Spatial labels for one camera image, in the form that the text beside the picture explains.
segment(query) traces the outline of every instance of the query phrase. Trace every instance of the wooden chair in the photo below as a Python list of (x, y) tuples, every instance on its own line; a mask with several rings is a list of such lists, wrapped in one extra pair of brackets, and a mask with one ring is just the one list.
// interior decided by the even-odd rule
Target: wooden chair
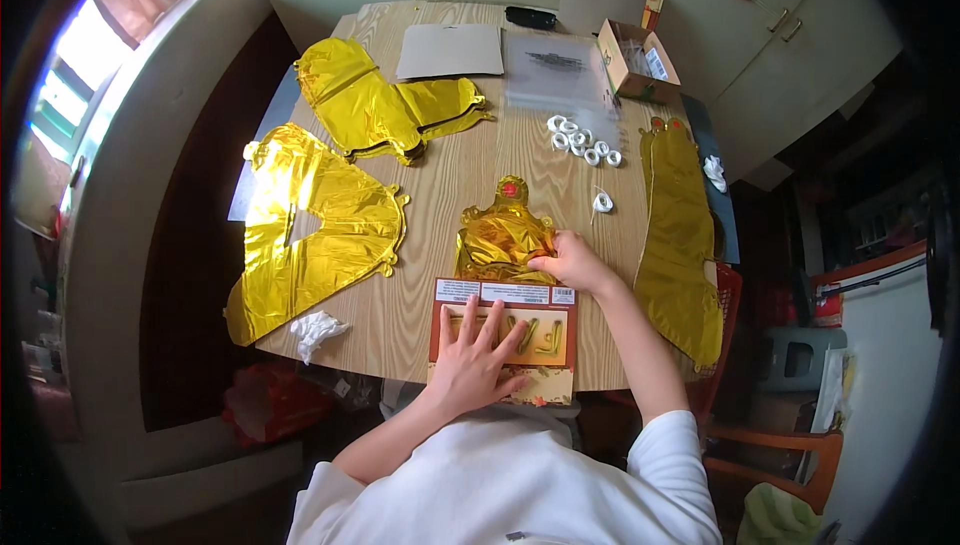
[(809, 432), (757, 432), (745, 428), (710, 425), (705, 428), (706, 436), (734, 440), (752, 445), (764, 445), (778, 449), (799, 449), (817, 452), (817, 467), (806, 485), (794, 480), (781, 478), (725, 459), (705, 455), (703, 467), (706, 468), (706, 481), (713, 505), (717, 512), (717, 522), (721, 531), (736, 534), (743, 518), (743, 498), (750, 489), (761, 482), (770, 482), (775, 487), (795, 495), (809, 503), (814, 513), (823, 514), (826, 498), (834, 488), (837, 464), (843, 448), (843, 433), (830, 431), (819, 434)]

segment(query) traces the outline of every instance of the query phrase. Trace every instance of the white sleeve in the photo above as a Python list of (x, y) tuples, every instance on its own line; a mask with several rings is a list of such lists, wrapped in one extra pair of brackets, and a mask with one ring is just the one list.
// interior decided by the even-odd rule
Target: white sleeve
[(329, 461), (318, 463), (306, 490), (296, 493), (297, 502), (287, 545), (322, 541), (363, 489), (363, 484), (344, 474), (343, 470)]
[(661, 495), (651, 511), (680, 541), (721, 542), (692, 413), (677, 409), (651, 420), (630, 447), (627, 473)]

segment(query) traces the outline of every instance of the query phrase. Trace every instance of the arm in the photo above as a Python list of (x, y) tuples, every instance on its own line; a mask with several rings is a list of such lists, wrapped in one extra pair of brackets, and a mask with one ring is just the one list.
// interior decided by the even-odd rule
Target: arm
[(413, 403), (400, 413), (367, 432), (333, 458), (333, 464), (364, 484), (390, 476), (414, 449), (457, 416), (499, 401), (519, 390), (526, 377), (498, 382), (503, 361), (517, 346), (526, 322), (518, 322), (494, 349), (503, 301), (490, 309), (479, 335), (473, 338), (478, 300), (472, 296), (460, 335), (450, 330), (450, 310), (439, 317), (439, 355), (433, 380)]
[(579, 235), (558, 231), (554, 246), (556, 258), (536, 258), (528, 265), (548, 272), (568, 287), (588, 292), (600, 305), (643, 425), (667, 411), (690, 409), (669, 345), (651, 326), (630, 288)]

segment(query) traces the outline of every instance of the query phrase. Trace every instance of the green cloth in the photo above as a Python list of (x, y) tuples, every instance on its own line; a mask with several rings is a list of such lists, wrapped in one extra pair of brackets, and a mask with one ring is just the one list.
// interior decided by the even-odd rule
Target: green cloth
[(743, 499), (736, 545), (807, 545), (820, 533), (823, 516), (798, 497), (761, 482)]

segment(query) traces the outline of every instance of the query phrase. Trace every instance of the crumpled white tissue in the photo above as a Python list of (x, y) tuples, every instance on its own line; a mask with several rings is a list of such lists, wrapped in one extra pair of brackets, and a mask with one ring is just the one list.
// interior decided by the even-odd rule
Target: crumpled white tissue
[(713, 182), (717, 191), (727, 192), (727, 181), (723, 177), (723, 166), (720, 165), (720, 158), (711, 155), (703, 160), (703, 173), (706, 178)]
[(296, 353), (303, 363), (310, 365), (310, 357), (325, 338), (339, 335), (350, 326), (326, 311), (306, 313), (290, 323), (290, 332), (299, 336), (300, 340), (296, 344)]

